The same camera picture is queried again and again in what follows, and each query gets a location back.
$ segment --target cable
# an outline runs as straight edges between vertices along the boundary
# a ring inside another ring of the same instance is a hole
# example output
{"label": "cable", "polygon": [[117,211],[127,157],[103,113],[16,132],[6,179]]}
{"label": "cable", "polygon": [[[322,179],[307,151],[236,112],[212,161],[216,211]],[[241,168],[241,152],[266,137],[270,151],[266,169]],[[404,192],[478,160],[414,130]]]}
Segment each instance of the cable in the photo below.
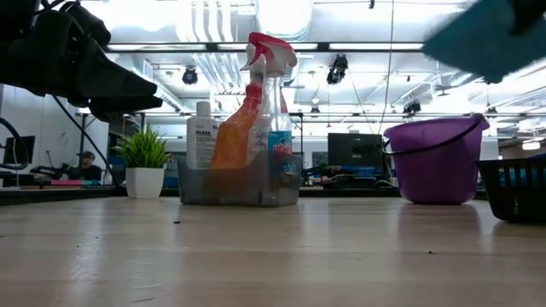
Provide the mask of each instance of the cable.
{"label": "cable", "polygon": [[369,132],[374,133],[374,130],[372,129],[372,124],[368,120],[368,114],[366,114],[366,110],[364,110],[364,106],[362,105],[362,102],[360,101],[360,95],[358,94],[357,86],[355,85],[355,80],[352,78],[351,71],[349,71],[348,69],[347,69],[347,74],[349,74],[349,77],[351,78],[352,88],[355,90],[355,95],[357,96],[358,104],[360,105],[360,108],[362,108],[362,112],[364,113],[364,118],[368,122]]}
{"label": "cable", "polygon": [[87,138],[87,140],[91,143],[91,146],[93,146],[93,148],[99,153],[99,155],[101,156],[101,159],[104,161],[105,165],[106,165],[106,168],[108,169],[108,171],[110,172],[110,175],[112,175],[112,180],[113,180],[113,183],[114,185],[117,187],[119,187],[119,182],[118,182],[118,179],[116,178],[116,176],[113,174],[113,170],[112,170],[112,167],[110,167],[110,164],[108,163],[108,160],[106,159],[106,157],[104,157],[104,154],[101,153],[101,151],[99,150],[99,148],[97,147],[97,145],[95,144],[95,142],[93,142],[93,140],[91,139],[91,137],[87,134],[87,132],[85,132],[85,129],[82,128],[82,126],[80,124],[78,124],[78,122],[76,121],[76,119],[74,119],[74,117],[68,112],[68,110],[65,108],[65,106],[62,105],[61,101],[59,100],[59,98],[57,98],[57,96],[52,96],[53,99],[57,102],[57,104],[59,105],[59,107],[61,107],[62,109],[62,112],[64,112],[67,117],[76,125],[76,127],[78,127],[78,129],[84,134],[84,136]]}
{"label": "cable", "polygon": [[379,123],[379,131],[377,131],[377,134],[381,134],[381,128],[383,127],[383,119],[385,118],[386,108],[388,106],[389,85],[391,84],[392,40],[393,39],[394,39],[394,0],[392,0],[392,10],[391,10],[391,47],[389,50],[388,73],[386,75],[385,107],[383,108],[383,114],[381,115],[381,120]]}

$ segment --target bucket handle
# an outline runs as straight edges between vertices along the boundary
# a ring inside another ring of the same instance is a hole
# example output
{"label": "bucket handle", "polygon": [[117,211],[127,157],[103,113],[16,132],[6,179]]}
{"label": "bucket handle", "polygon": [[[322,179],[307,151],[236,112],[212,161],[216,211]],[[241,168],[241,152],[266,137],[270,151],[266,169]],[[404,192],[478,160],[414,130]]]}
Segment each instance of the bucket handle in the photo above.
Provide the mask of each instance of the bucket handle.
{"label": "bucket handle", "polygon": [[385,142],[385,144],[383,144],[383,153],[384,154],[389,154],[389,155],[401,155],[401,154],[412,154],[412,153],[417,154],[417,153],[423,153],[423,152],[426,152],[426,151],[429,151],[429,150],[434,150],[434,149],[441,148],[441,147],[449,145],[449,144],[451,144],[453,142],[459,141],[463,137],[467,136],[467,134],[472,132],[474,129],[478,128],[478,126],[481,124],[482,120],[484,120],[484,119],[485,119],[485,117],[480,116],[479,120],[476,120],[476,122],[473,125],[471,125],[470,128],[466,129],[462,133],[460,133],[460,134],[458,134],[456,136],[453,136],[451,139],[449,139],[447,141],[443,141],[441,143],[434,144],[432,146],[428,146],[428,147],[425,147],[425,148],[418,148],[418,149],[411,149],[411,150],[397,151],[397,152],[395,152],[395,151],[387,152],[386,147],[391,143],[391,140],[388,140],[388,141]]}

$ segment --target potted plant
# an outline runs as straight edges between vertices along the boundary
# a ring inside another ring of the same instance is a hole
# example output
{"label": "potted plant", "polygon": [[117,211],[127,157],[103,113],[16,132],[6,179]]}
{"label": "potted plant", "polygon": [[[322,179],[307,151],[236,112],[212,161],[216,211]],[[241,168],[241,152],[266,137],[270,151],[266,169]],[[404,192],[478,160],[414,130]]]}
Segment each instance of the potted plant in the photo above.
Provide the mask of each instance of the potted plant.
{"label": "potted plant", "polygon": [[123,136],[114,149],[126,163],[125,186],[132,198],[151,199],[160,196],[165,176],[164,165],[169,159],[166,141],[158,138],[150,125],[133,136]]}

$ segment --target spotlight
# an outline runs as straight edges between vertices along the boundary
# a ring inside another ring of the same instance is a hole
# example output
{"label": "spotlight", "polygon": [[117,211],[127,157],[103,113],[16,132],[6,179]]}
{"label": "spotlight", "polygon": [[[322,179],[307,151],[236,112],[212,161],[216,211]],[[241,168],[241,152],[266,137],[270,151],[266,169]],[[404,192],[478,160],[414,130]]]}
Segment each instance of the spotlight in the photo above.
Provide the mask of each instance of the spotlight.
{"label": "spotlight", "polygon": [[182,76],[182,81],[187,85],[197,83],[197,72],[195,72],[195,67],[186,67],[186,72]]}
{"label": "spotlight", "polygon": [[326,77],[326,82],[330,85],[338,84],[345,77],[347,69],[349,69],[349,63],[345,55],[336,55],[334,64],[330,67],[330,72]]}
{"label": "spotlight", "polygon": [[415,114],[421,111],[421,103],[419,101],[412,101],[404,106],[404,113]]}

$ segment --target computer monitor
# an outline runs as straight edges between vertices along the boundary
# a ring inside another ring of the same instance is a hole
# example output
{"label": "computer monitor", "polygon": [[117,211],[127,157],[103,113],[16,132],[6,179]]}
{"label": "computer monitor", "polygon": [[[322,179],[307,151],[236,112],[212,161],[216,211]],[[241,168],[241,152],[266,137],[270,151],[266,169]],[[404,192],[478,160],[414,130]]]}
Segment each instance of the computer monitor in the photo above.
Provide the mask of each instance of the computer monitor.
{"label": "computer monitor", "polygon": [[[28,163],[32,163],[32,155],[34,153],[34,141],[36,140],[35,136],[22,136],[21,140],[26,145],[26,153],[28,154]],[[25,162],[25,150],[22,146],[19,146],[19,143],[15,146],[15,157],[14,157],[14,147],[15,139],[13,137],[8,137],[5,143],[5,149],[3,152],[3,163],[7,165],[20,164]]]}
{"label": "computer monitor", "polygon": [[383,172],[381,135],[328,133],[328,164],[339,166],[375,167]]}

